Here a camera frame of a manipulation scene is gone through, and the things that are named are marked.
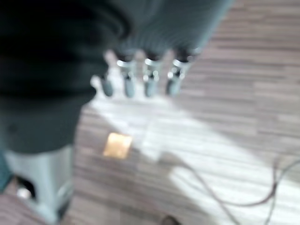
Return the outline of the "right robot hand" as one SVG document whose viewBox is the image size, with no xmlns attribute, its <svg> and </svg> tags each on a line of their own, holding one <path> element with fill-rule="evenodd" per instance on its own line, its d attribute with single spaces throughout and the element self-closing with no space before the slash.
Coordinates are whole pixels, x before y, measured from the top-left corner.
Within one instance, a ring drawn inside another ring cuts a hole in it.
<svg viewBox="0 0 300 225">
<path fill-rule="evenodd" d="M 145 95 L 155 93 L 165 52 L 175 58 L 166 93 L 210 39 L 230 0 L 3 0 L 0 3 L 0 188 L 50 225 L 73 194 L 75 129 L 96 94 L 113 94 L 105 53 L 112 50 L 125 94 L 134 91 L 136 51 L 145 53 Z"/>
</svg>

